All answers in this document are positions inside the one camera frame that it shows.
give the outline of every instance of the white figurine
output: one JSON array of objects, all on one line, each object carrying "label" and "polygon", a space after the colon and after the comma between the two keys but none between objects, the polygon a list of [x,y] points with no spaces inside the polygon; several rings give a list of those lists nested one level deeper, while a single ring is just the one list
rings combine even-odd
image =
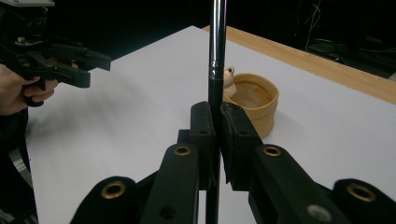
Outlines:
[{"label": "white figurine", "polygon": [[223,84],[223,94],[231,98],[236,93],[236,86],[233,84],[233,67],[228,67],[224,70],[224,84]]}]

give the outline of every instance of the white tabletop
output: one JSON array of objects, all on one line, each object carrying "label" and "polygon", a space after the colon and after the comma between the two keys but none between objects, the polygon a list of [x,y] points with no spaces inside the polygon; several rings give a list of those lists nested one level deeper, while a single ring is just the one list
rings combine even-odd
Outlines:
[{"label": "white tabletop", "polygon": [[[40,224],[69,223],[105,178],[137,182],[158,170],[178,130],[190,128],[191,106],[207,100],[208,56],[209,33],[189,27],[117,59],[111,72],[92,70],[89,89],[61,84],[31,108],[27,146]],[[285,148],[325,187],[357,178],[396,199],[396,105],[230,41],[225,65],[279,88],[275,128],[263,142]],[[254,222],[248,194],[223,178],[219,223]]]}]

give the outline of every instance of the wooden surface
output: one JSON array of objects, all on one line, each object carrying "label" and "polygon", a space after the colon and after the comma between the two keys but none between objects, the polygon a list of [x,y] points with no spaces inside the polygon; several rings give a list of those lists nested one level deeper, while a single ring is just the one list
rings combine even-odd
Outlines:
[{"label": "wooden surface", "polygon": [[291,64],[309,73],[364,92],[396,105],[396,82],[361,70],[320,58],[269,39],[227,27],[227,39],[249,49]]}]

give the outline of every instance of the black rod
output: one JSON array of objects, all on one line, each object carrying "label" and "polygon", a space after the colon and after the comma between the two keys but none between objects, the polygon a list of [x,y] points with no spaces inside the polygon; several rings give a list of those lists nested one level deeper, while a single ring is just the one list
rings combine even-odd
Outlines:
[{"label": "black rod", "polygon": [[217,224],[219,220],[219,139],[221,137],[222,120],[220,106],[223,101],[226,2],[226,0],[213,1],[210,22],[208,102],[216,131],[216,143],[213,155],[213,176],[215,183],[206,192],[206,224]]}]

